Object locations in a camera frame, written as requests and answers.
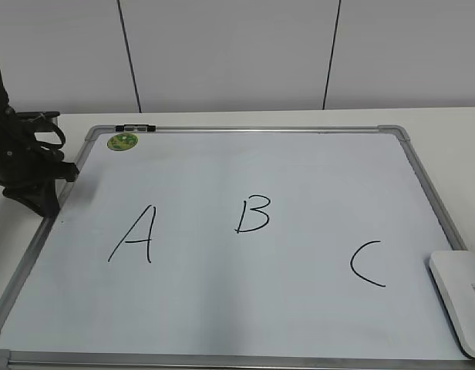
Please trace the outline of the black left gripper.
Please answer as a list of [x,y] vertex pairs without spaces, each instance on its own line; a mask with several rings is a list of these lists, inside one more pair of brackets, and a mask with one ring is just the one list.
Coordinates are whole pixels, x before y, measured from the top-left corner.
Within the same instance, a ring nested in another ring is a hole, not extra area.
[[2,194],[40,217],[56,217],[56,181],[75,182],[79,169],[64,160],[66,136],[51,123],[23,122],[13,109],[0,113]]

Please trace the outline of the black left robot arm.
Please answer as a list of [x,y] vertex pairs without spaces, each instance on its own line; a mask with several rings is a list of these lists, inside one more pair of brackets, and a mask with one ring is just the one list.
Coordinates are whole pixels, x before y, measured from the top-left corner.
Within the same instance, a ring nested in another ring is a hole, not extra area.
[[16,112],[9,103],[0,70],[0,186],[2,194],[41,217],[59,213],[56,181],[73,182],[79,175],[64,160],[66,143],[57,126],[57,111]]

